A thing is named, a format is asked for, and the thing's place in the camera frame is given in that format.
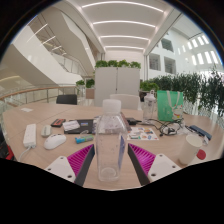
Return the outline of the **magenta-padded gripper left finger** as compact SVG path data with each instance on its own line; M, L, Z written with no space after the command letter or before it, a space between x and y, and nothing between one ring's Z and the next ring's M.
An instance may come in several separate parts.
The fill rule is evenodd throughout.
M94 145L88 145L68 157L59 156L46 171L82 186L95 155Z

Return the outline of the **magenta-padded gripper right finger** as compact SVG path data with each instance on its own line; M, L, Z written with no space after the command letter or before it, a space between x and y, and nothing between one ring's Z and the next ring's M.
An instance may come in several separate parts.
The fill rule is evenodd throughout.
M134 144L128 144L128 155L142 186L180 170L180 167L164 154L153 154Z

